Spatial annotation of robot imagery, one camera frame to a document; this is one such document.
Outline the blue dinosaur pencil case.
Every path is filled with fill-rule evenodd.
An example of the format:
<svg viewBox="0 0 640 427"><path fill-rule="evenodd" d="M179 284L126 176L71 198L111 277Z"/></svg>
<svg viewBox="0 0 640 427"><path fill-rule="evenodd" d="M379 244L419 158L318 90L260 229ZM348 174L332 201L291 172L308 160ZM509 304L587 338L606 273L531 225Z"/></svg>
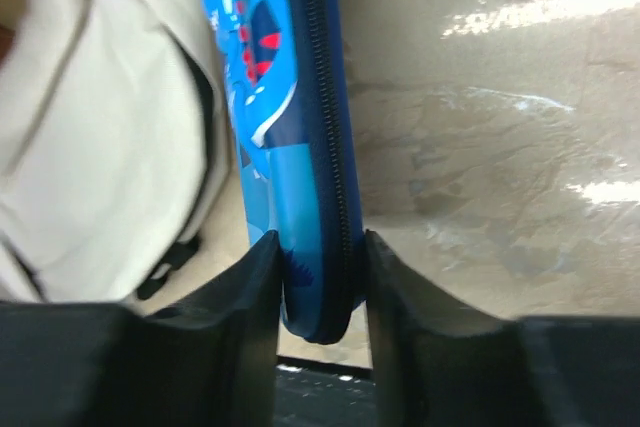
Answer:
<svg viewBox="0 0 640 427"><path fill-rule="evenodd" d="M278 235L286 328L333 344L363 298L339 0L202 2L222 60L249 240Z"/></svg>

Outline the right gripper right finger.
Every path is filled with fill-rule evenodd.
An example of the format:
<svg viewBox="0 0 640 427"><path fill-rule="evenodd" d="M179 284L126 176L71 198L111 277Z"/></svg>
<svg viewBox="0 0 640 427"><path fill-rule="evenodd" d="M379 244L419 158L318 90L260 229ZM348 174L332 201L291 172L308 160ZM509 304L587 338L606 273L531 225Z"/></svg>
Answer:
<svg viewBox="0 0 640 427"><path fill-rule="evenodd" d="M635 426L634 317L503 320L366 235L367 318L383 426Z"/></svg>

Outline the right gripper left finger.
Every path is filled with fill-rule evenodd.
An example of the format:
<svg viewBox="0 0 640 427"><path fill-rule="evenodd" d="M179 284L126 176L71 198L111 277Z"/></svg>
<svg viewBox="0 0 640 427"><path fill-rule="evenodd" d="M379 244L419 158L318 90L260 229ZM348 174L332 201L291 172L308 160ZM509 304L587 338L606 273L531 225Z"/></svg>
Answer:
<svg viewBox="0 0 640 427"><path fill-rule="evenodd" d="M268 426L275 402L280 247L141 316L120 304L5 304L5 426Z"/></svg>

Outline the beige canvas backpack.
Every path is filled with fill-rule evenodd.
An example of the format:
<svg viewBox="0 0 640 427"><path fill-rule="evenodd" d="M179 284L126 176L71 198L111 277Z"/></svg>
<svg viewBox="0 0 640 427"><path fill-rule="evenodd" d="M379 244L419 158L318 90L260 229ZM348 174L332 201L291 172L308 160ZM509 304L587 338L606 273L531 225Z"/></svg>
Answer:
<svg viewBox="0 0 640 427"><path fill-rule="evenodd" d="M154 295L229 172L201 0L1 0L1 296Z"/></svg>

